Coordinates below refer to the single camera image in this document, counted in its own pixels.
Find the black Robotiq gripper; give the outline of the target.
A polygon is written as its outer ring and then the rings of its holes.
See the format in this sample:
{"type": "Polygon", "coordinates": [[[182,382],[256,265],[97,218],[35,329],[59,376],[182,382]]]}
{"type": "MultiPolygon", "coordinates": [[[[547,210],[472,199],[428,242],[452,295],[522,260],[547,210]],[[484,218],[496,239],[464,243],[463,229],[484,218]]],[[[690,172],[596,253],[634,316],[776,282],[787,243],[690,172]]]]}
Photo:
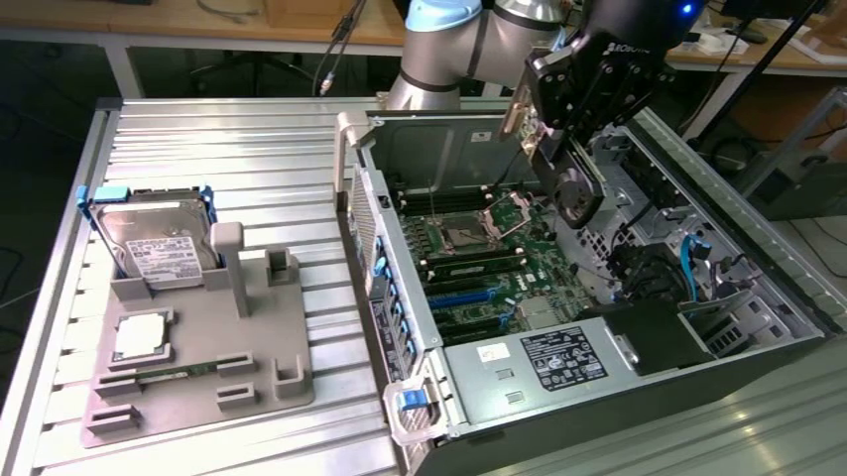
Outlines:
{"type": "Polygon", "coordinates": [[[534,50],[526,85],[538,119],[568,135],[590,135],[628,120],[672,80],[666,56],[674,47],[582,28],[560,49],[534,50]]]}

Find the green GPU card black cooler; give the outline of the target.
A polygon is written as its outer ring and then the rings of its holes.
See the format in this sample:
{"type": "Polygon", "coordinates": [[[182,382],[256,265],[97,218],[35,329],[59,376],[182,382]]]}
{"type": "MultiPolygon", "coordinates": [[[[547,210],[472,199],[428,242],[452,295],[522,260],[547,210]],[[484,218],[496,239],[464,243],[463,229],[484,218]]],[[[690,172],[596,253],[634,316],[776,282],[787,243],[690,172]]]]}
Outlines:
{"type": "Polygon", "coordinates": [[[515,88],[499,129],[499,139],[511,138],[558,214],[572,229],[583,228],[604,199],[600,173],[586,144],[542,121],[527,85],[515,88]]]}

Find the black tripod pole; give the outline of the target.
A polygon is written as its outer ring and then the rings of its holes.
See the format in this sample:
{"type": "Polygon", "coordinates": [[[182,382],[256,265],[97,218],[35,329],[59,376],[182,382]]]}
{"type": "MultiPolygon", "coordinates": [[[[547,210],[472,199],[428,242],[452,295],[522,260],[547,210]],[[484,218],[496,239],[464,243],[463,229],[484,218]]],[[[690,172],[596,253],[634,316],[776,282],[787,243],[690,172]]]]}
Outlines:
{"type": "MultiPolygon", "coordinates": [[[[710,93],[704,96],[692,116],[680,124],[682,137],[684,140],[694,140],[695,142],[703,141],[711,134],[719,123],[730,114],[735,103],[748,91],[755,80],[770,68],[772,61],[787,46],[788,41],[798,33],[800,27],[815,14],[812,12],[814,9],[815,7],[810,5],[795,19],[786,20],[788,24],[783,28],[782,33],[762,43],[767,46],[767,49],[762,50],[760,54],[756,56],[756,63],[744,70],[728,73],[722,82],[718,82],[723,66],[726,65],[731,55],[730,53],[726,53],[718,69],[715,70],[716,76],[710,86],[710,93]]],[[[750,29],[754,20],[756,19],[742,20],[740,25],[736,27],[736,32],[739,34],[750,29]]]]}

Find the black monitor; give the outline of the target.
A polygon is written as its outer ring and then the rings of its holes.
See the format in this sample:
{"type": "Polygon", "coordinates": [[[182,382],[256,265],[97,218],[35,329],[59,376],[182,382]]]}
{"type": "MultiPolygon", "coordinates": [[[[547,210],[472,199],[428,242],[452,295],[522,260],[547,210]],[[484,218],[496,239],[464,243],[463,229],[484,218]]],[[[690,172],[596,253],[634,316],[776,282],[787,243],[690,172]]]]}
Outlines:
{"type": "Polygon", "coordinates": [[[746,19],[795,19],[812,5],[818,13],[828,0],[723,0],[719,13],[739,20],[746,19]]]}

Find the silver socket cover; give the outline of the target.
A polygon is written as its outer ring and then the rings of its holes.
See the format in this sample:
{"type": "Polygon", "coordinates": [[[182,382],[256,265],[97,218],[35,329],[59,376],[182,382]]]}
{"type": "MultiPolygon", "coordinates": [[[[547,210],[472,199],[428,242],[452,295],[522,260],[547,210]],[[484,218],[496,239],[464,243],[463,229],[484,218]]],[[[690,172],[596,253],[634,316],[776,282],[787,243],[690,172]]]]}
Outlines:
{"type": "Polygon", "coordinates": [[[530,201],[518,191],[510,191],[480,211],[480,223],[488,234],[502,240],[532,219],[530,201]]]}

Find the black RAM slot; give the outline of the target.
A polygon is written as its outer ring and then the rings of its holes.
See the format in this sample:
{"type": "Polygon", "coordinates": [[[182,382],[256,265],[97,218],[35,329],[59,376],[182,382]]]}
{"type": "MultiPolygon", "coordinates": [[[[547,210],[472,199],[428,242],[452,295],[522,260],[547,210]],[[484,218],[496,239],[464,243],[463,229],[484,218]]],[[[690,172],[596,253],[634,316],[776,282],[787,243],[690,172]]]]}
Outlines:
{"type": "MultiPolygon", "coordinates": [[[[482,202],[476,202],[476,203],[471,203],[471,202],[454,202],[454,203],[436,203],[435,204],[435,210],[436,210],[436,215],[440,214],[447,214],[447,213],[458,213],[458,212],[468,212],[468,211],[478,211],[484,209],[488,206],[488,203],[482,203],[482,202]]],[[[430,212],[430,203],[423,203],[423,202],[414,202],[411,204],[404,204],[404,206],[400,208],[399,213],[403,216],[423,216],[423,215],[431,215],[430,212]]]]}
{"type": "MultiPolygon", "coordinates": [[[[488,191],[484,187],[460,187],[460,188],[435,188],[435,198],[462,197],[462,196],[484,196],[488,191]]],[[[395,191],[398,197],[428,196],[427,187],[406,188],[395,191]]]]}
{"type": "Polygon", "coordinates": [[[512,256],[518,254],[518,248],[514,246],[495,247],[495,248],[462,248],[452,250],[440,250],[438,252],[428,253],[423,260],[443,260],[443,259],[490,259],[502,256],[512,256]]]}
{"type": "Polygon", "coordinates": [[[518,249],[503,249],[476,253],[456,254],[448,256],[428,257],[419,260],[420,266],[446,265],[462,262],[490,261],[523,257],[526,253],[518,249]]]}
{"type": "Polygon", "coordinates": [[[451,213],[483,209],[490,201],[486,197],[407,196],[400,200],[399,211],[404,214],[451,213]]]}
{"type": "Polygon", "coordinates": [[[424,202],[432,200],[435,203],[454,203],[454,202],[487,202],[486,193],[480,191],[460,191],[460,192],[443,192],[443,193],[399,193],[396,201],[404,201],[407,204],[414,202],[424,202]]]}

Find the dark grey floor cabinet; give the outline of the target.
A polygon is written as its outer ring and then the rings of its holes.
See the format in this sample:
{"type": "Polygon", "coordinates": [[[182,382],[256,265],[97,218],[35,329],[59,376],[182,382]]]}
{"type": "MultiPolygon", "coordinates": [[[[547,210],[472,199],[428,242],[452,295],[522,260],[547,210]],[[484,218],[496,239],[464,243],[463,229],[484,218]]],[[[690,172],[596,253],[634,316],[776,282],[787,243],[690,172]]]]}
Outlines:
{"type": "Polygon", "coordinates": [[[770,221],[847,215],[847,162],[820,149],[787,153],[750,201],[770,221]]]}

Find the CPU socket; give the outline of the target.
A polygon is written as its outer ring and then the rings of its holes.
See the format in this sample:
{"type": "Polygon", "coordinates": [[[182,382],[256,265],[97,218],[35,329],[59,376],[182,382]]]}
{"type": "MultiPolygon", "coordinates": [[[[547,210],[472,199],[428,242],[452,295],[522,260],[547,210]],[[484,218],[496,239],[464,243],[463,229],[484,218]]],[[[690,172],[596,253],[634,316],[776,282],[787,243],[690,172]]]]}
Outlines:
{"type": "Polygon", "coordinates": [[[488,233],[475,216],[443,217],[435,224],[435,231],[442,240],[442,250],[490,248],[492,245],[488,233]]]}

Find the green Dell motherboard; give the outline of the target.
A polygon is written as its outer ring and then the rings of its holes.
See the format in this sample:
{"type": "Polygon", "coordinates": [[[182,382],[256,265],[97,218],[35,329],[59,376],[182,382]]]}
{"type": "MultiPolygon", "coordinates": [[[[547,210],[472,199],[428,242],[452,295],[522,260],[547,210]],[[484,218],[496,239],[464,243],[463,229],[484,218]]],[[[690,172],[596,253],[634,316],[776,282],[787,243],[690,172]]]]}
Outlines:
{"type": "MultiPolygon", "coordinates": [[[[526,253],[523,257],[527,259],[527,264],[520,271],[494,276],[467,278],[484,279],[487,287],[463,293],[494,290],[496,296],[490,302],[479,304],[436,310],[430,308],[436,328],[440,323],[499,317],[500,328],[508,330],[507,334],[528,331],[531,329],[518,314],[516,306],[523,299],[532,297],[546,297],[548,299],[559,315],[560,323],[566,323],[591,304],[592,296],[588,289],[583,287],[579,278],[574,275],[576,267],[574,267],[558,244],[558,234],[548,220],[548,212],[531,192],[506,187],[494,188],[487,185],[482,187],[488,191],[486,194],[486,198],[490,201],[488,206],[510,191],[518,191],[530,201],[532,214],[530,223],[502,240],[495,239],[488,234],[492,242],[490,248],[506,246],[516,247],[519,251],[526,253]]],[[[428,253],[442,250],[442,240],[435,231],[436,222],[443,217],[462,215],[475,216],[480,222],[482,210],[440,214],[436,216],[436,220],[432,220],[431,215],[403,216],[403,214],[399,213],[402,229],[412,253],[423,288],[430,282],[424,279],[422,274],[427,266],[420,266],[419,260],[428,253]]],[[[432,297],[454,296],[463,293],[436,296],[424,294],[424,296],[426,300],[428,300],[432,297]]]]}

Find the RAM stick with label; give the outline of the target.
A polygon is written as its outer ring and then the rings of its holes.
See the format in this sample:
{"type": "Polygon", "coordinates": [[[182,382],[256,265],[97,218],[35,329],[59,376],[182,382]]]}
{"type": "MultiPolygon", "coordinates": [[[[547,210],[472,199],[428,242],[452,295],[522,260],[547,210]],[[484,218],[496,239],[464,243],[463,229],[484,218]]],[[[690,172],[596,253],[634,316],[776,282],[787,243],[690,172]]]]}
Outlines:
{"type": "Polygon", "coordinates": [[[520,271],[526,264],[527,259],[522,256],[428,263],[422,274],[430,283],[436,283],[520,271]]]}

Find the long black expansion slot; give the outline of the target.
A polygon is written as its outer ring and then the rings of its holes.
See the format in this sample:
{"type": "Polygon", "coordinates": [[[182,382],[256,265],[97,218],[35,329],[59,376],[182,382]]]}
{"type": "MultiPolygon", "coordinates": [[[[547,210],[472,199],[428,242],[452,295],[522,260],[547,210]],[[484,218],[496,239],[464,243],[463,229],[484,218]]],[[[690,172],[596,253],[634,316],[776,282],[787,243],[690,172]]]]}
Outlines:
{"type": "Polygon", "coordinates": [[[426,284],[423,286],[423,291],[428,296],[436,296],[480,290],[486,287],[487,282],[484,279],[467,279],[426,284]]]}
{"type": "Polygon", "coordinates": [[[438,330],[442,334],[463,334],[474,333],[491,328],[498,329],[500,327],[499,317],[487,317],[470,321],[440,323],[438,330]]]}
{"type": "Polygon", "coordinates": [[[468,329],[464,332],[452,333],[442,337],[446,346],[460,345],[463,343],[500,337],[508,333],[500,327],[468,329]]]}

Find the silver chipset heatsink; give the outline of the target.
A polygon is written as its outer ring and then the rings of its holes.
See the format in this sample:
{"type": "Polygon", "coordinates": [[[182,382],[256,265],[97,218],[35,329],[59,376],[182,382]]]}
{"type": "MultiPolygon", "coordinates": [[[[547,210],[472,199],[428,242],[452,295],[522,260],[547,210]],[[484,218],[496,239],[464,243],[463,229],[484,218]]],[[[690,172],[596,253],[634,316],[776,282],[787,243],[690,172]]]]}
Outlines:
{"type": "Polygon", "coordinates": [[[523,299],[518,303],[516,310],[530,329],[542,329],[560,324],[556,310],[546,297],[523,299]]]}

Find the blue expansion slot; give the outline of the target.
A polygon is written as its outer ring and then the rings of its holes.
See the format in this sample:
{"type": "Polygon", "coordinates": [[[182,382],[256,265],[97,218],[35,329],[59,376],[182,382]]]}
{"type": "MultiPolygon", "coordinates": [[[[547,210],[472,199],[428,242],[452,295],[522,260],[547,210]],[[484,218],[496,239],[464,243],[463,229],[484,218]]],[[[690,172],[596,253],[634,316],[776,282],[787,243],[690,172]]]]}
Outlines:
{"type": "Polygon", "coordinates": [[[463,293],[454,296],[431,297],[427,300],[432,310],[490,302],[496,296],[494,290],[463,293]]]}

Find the black plastic shroud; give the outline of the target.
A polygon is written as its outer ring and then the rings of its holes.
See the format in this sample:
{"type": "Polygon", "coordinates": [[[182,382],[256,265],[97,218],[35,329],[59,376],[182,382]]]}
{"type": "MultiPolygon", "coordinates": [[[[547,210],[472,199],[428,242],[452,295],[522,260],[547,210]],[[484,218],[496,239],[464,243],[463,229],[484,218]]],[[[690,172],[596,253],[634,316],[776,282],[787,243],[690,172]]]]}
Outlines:
{"type": "Polygon", "coordinates": [[[639,376],[716,360],[680,313],[679,304],[644,299],[583,309],[576,321],[600,317],[612,339],[630,352],[626,360],[639,376]]]}

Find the black chair base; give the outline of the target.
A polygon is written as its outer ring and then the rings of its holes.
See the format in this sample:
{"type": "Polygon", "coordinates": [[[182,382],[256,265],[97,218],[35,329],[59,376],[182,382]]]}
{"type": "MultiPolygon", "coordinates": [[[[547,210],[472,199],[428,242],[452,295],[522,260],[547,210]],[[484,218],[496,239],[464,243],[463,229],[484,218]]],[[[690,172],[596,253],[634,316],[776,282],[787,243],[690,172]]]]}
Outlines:
{"type": "Polygon", "coordinates": [[[238,71],[242,66],[251,67],[251,96],[259,97],[263,88],[264,69],[276,69],[302,80],[314,80],[314,74],[302,67],[303,54],[295,54],[295,62],[287,62],[276,57],[276,53],[270,52],[240,52],[223,51],[224,58],[216,64],[210,64],[192,69],[188,73],[192,90],[198,93],[208,90],[206,77],[224,71],[238,71]]]}

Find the grey power supply unit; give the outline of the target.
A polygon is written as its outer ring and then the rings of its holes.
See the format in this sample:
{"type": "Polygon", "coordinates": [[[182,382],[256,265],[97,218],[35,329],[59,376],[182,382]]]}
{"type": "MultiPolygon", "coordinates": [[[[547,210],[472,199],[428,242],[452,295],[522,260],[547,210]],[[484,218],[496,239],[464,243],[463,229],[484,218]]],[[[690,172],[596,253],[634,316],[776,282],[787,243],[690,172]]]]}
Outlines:
{"type": "Polygon", "coordinates": [[[600,318],[451,346],[446,361],[475,429],[544,415],[642,383],[600,318]]]}

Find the open black PC case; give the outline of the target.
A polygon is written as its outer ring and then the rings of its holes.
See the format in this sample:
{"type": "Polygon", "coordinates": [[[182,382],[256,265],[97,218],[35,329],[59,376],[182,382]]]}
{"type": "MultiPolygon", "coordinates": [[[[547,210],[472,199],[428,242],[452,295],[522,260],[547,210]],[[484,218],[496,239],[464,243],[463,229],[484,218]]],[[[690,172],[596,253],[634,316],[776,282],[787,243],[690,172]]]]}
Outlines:
{"type": "Polygon", "coordinates": [[[347,111],[335,120],[336,203],[358,309],[378,379],[390,443],[411,476],[468,475],[575,446],[722,399],[847,338],[847,296],[820,275],[711,165],[651,112],[586,145],[604,199],[572,229],[540,190],[518,144],[499,143],[495,111],[347,111]],[[558,244],[592,296],[615,302],[606,267],[619,244],[664,243],[692,298],[680,313],[716,360],[642,378],[632,389],[498,426],[466,420],[446,346],[402,229],[395,191],[491,186],[528,191],[548,212],[558,244]],[[388,257],[383,276],[376,259],[388,257]],[[398,288],[386,297],[388,283],[398,288]],[[399,300],[410,337],[391,307],[399,300]],[[416,358],[406,354],[411,340],[416,358]],[[396,396],[423,389],[426,408],[396,396]]]}

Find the hard disk blue caddy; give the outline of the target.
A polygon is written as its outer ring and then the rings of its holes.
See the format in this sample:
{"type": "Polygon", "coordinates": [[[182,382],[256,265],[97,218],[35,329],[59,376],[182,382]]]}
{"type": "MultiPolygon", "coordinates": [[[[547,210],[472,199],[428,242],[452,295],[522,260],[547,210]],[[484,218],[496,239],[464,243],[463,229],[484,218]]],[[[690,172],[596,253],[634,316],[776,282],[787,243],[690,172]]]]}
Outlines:
{"type": "Polygon", "coordinates": [[[220,267],[220,255],[211,244],[218,222],[214,198],[207,185],[77,187],[76,207],[107,247],[122,278],[142,279],[152,291],[203,283],[203,273],[220,267]]]}

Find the grey printed parts rack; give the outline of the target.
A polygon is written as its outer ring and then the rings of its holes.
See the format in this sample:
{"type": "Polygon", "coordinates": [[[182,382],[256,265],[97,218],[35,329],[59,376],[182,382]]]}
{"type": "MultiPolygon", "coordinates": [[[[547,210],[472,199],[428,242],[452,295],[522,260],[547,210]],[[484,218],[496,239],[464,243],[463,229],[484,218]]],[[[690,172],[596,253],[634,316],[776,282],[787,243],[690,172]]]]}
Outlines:
{"type": "Polygon", "coordinates": [[[280,246],[242,257],[242,223],[211,231],[220,268],[192,288],[152,291],[115,279],[101,321],[81,423],[93,448],[234,418],[303,407],[315,400],[299,263],[280,246]],[[120,359],[116,328],[131,315],[166,315],[163,345],[120,359]],[[218,372],[140,385],[143,372],[202,363],[218,372]]]}

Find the silver CPU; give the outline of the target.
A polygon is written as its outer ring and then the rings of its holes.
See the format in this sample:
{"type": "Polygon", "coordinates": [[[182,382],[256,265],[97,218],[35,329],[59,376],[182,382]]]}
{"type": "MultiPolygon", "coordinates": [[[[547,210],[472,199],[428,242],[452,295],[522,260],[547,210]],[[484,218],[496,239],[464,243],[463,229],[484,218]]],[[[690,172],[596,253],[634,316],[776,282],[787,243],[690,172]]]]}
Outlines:
{"type": "Polygon", "coordinates": [[[116,328],[113,352],[120,359],[147,356],[163,345],[166,315],[144,313],[124,318],[116,328]]]}

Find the bare green RAM stick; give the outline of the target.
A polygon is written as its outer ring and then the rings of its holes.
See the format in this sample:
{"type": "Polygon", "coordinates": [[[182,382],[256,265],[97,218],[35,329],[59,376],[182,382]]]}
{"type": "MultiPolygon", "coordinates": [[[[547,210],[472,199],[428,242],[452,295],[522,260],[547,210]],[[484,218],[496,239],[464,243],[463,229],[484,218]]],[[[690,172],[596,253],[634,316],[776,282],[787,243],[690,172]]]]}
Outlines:
{"type": "Polygon", "coordinates": [[[200,377],[207,374],[215,374],[216,372],[216,364],[202,363],[139,373],[136,375],[136,381],[140,385],[148,385],[159,382],[200,377]]]}

